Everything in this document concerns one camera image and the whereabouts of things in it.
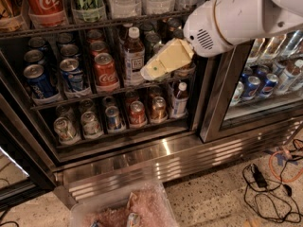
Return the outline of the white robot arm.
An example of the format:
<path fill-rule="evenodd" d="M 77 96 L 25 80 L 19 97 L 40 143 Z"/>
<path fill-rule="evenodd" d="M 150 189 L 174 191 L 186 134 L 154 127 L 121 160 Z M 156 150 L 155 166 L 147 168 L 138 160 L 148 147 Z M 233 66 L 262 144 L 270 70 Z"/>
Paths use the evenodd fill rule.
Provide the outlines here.
<path fill-rule="evenodd" d="M 303 0 L 209 0 L 187 17 L 185 38 L 166 43 L 140 73 L 155 80 L 189 64 L 194 55 L 209 58 L 302 26 Z"/>

